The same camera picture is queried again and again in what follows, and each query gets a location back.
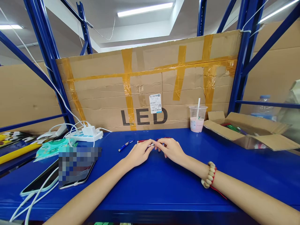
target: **plastic cup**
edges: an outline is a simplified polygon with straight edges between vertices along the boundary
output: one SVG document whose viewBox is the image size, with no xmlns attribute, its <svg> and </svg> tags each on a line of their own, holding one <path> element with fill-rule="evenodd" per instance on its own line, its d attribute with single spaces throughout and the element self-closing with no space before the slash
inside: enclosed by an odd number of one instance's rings
<svg viewBox="0 0 300 225">
<path fill-rule="evenodd" d="M 190 108 L 190 119 L 191 119 L 191 131 L 195 133 L 202 132 L 204 118 L 206 114 L 207 106 L 189 106 Z"/>
</svg>

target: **blue shelf frame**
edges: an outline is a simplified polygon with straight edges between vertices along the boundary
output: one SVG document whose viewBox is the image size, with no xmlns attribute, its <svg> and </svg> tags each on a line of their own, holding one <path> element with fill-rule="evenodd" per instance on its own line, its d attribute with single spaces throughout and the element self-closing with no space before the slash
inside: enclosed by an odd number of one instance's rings
<svg viewBox="0 0 300 225">
<path fill-rule="evenodd" d="M 83 4 L 81 2 L 77 4 L 77 8 L 79 12 L 78 15 L 75 12 L 75 10 L 65 0 L 61 0 L 61 2 L 70 10 L 70 12 L 81 23 L 85 43 L 80 55 L 84 55 L 85 51 L 87 51 L 88 54 L 92 54 L 93 49 L 89 38 Z M 51 119 L 56 119 L 59 117 L 63 117 L 65 123 L 75 124 L 73 115 L 67 110 L 67 108 L 70 109 L 70 105 L 60 77 L 60 73 L 58 71 L 57 64 L 55 62 L 55 60 L 59 59 L 60 56 L 53 36 L 53 32 L 51 29 L 51 25 L 48 19 L 44 2 L 43 0 L 24 0 L 24 3 L 30 21 L 32 23 L 34 32 L 36 34 L 39 46 L 41 48 L 41 52 L 45 61 L 45 65 L 47 66 L 48 74 L 50 76 L 51 81 L 47 78 L 47 76 L 43 73 L 43 71 L 41 71 L 28 57 L 26 57 L 26 55 L 23 52 L 21 52 L 17 48 L 17 46 L 13 44 L 1 31 L 0 31 L 0 41 L 55 91 L 62 113 L 56 116 L 50 116 L 50 117 L 23 122 L 19 124 L 14 124 L 6 127 L 0 127 L 0 132 L 32 125 L 35 123 L 40 123 Z M 63 103 L 58 92 L 64 99 L 66 105 Z"/>
<path fill-rule="evenodd" d="M 80 55 L 84 55 L 87 51 L 88 54 L 93 53 L 91 46 L 91 41 L 89 38 L 88 27 L 93 28 L 90 23 L 86 21 L 85 12 L 83 4 L 77 3 L 78 14 L 76 11 L 66 2 L 66 0 L 61 0 L 61 2 L 70 10 L 70 12 L 79 20 L 81 23 L 83 36 L 84 36 L 84 46 Z M 48 73 L 52 82 L 49 81 L 47 76 L 26 57 L 17 47 L 14 45 L 1 31 L 0 31 L 0 41 L 4 43 L 16 56 L 19 57 L 29 68 L 31 68 L 46 84 L 48 84 L 57 94 L 58 103 L 61 109 L 61 114 L 51 117 L 46 117 L 38 120 L 32 120 L 24 123 L 14 124 L 6 127 L 1 127 L 0 132 L 20 128 L 23 126 L 32 125 L 35 123 L 40 123 L 46 120 L 51 120 L 59 117 L 64 117 L 66 123 L 75 124 L 72 114 L 67 110 L 70 109 L 66 92 L 63 87 L 63 83 L 56 65 L 55 60 L 59 59 L 59 52 L 55 43 L 55 39 L 52 33 L 48 15 L 43 0 L 24 0 L 27 12 L 29 14 L 32 26 L 34 28 L 37 40 L 39 42 L 45 64 L 48 69 Z M 225 15 L 221 21 L 218 28 L 218 33 L 221 33 L 224 26 L 228 20 L 228 17 L 236 3 L 236 0 L 231 0 Z M 300 2 L 294 8 L 294 10 L 288 15 L 288 17 L 282 22 L 274 34 L 269 38 L 269 40 L 263 45 L 263 47 L 257 52 L 257 54 L 252 58 L 253 49 L 257 37 L 255 33 L 259 29 L 258 22 L 261 19 L 263 4 L 265 0 L 242 0 L 239 18 L 237 23 L 237 29 L 244 28 L 240 44 L 240 50 L 237 58 L 236 73 L 233 81 L 232 92 L 229 102 L 228 113 L 239 112 L 242 104 L 250 105 L 266 105 L 274 107 L 284 107 L 284 108 L 300 108 L 300 104 L 288 104 L 288 103 L 277 103 L 277 102 L 250 102 L 243 101 L 244 90 L 247 82 L 248 73 L 253 69 L 253 67 L 258 63 L 258 61 L 267 53 L 267 51 L 274 45 L 274 43 L 286 32 L 286 30 L 299 18 L 300 16 Z M 205 24 L 205 11 L 206 11 L 207 0 L 199 0 L 199 16 L 198 16 L 198 26 L 197 26 L 197 36 L 202 36 L 204 34 L 204 24 Z M 261 10 L 253 17 L 252 15 L 261 7 Z M 61 94 L 66 105 L 64 105 L 58 93 Z"/>
<path fill-rule="evenodd" d="M 224 17 L 221 21 L 221 24 L 217 30 L 217 33 L 221 33 L 224 29 L 224 26 L 228 20 L 228 17 L 236 3 L 236 0 L 231 0 L 227 10 L 224 14 Z M 283 107 L 283 108 L 300 108 L 300 104 L 288 104 L 288 103 L 279 103 L 279 102 L 251 102 L 243 101 L 244 91 L 247 83 L 247 78 L 249 72 L 253 67 L 261 60 L 261 58 L 267 53 L 268 50 L 276 43 L 276 41 L 286 32 L 286 30 L 300 17 L 300 2 L 297 3 L 297 6 L 293 11 L 287 16 L 287 18 L 281 23 L 278 29 L 273 33 L 273 35 L 267 40 L 267 42 L 262 46 L 262 48 L 257 52 L 257 54 L 252 58 L 253 49 L 255 46 L 255 41 L 257 38 L 257 33 L 255 33 L 260 25 L 259 21 L 262 17 L 263 4 L 265 0 L 242 0 L 237 29 L 244 30 L 240 44 L 240 50 L 237 57 L 237 67 L 233 80 L 233 86 L 229 101 L 228 114 L 230 112 L 240 112 L 242 104 L 249 105 L 264 105 L 264 106 L 274 106 L 274 107 Z M 202 36 L 204 31 L 204 21 L 205 21 L 205 9 L 206 1 L 199 1 L 199 17 L 198 17 L 198 30 L 197 36 Z"/>
</svg>

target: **fluorescent light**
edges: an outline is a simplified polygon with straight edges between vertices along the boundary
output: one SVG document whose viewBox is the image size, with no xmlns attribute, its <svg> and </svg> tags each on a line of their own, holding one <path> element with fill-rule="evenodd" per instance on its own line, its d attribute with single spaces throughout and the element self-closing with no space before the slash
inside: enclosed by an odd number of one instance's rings
<svg viewBox="0 0 300 225">
<path fill-rule="evenodd" d="M 151 12 L 160 9 L 172 8 L 172 6 L 173 6 L 173 2 L 170 2 L 170 3 L 160 4 L 160 5 L 154 5 L 154 6 L 144 7 L 144 8 L 118 12 L 118 17 L 131 16 L 135 14 L 146 13 L 146 12 Z"/>
<path fill-rule="evenodd" d="M 261 22 L 265 21 L 266 19 L 268 19 L 268 18 L 274 16 L 275 14 L 281 12 L 282 10 L 286 9 L 287 7 L 291 6 L 292 4 L 294 4 L 294 3 L 298 2 L 298 1 L 299 1 L 299 0 L 294 0 L 293 2 L 291 2 L 291 3 L 289 3 L 289 4 L 285 5 L 285 6 L 283 6 L 283 7 L 280 8 L 279 10 L 277 10 L 277 11 L 273 12 L 272 14 L 266 16 L 265 18 L 261 19 L 261 21 L 260 21 L 259 23 L 261 23 Z"/>
<path fill-rule="evenodd" d="M 0 25 L 0 30 L 9 30 L 9 29 L 23 29 L 21 26 L 13 24 L 13 25 Z"/>
</svg>

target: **human hand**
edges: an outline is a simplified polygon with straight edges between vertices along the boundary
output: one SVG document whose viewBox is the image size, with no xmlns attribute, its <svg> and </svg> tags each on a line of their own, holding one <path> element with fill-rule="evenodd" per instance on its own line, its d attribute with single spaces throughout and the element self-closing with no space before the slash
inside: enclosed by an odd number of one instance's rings
<svg viewBox="0 0 300 225">
<path fill-rule="evenodd" d="M 148 156 L 154 146 L 148 147 L 153 142 L 152 139 L 136 144 L 130 151 L 130 153 L 125 157 L 127 164 L 131 168 L 141 165 L 148 159 Z"/>
<path fill-rule="evenodd" d="M 165 158 L 170 158 L 173 162 L 182 165 L 183 160 L 186 158 L 186 154 L 183 152 L 180 144 L 173 138 L 161 138 L 157 142 L 153 142 L 155 150 L 163 151 Z"/>
</svg>

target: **red string bracelet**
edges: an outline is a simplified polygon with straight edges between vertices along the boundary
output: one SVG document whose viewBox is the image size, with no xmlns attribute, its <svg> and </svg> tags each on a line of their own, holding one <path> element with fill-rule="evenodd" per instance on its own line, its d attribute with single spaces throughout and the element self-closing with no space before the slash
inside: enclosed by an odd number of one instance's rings
<svg viewBox="0 0 300 225">
<path fill-rule="evenodd" d="M 208 165 L 209 165 L 209 172 L 208 172 L 207 179 L 205 181 L 203 179 L 201 179 L 201 183 L 202 183 L 203 187 L 205 187 L 206 189 L 208 189 L 209 187 L 211 187 L 213 190 L 219 192 L 216 188 L 214 188 L 212 186 L 213 181 L 215 179 L 215 174 L 216 174 L 216 171 L 217 171 L 217 167 L 211 161 L 208 162 Z"/>
</svg>

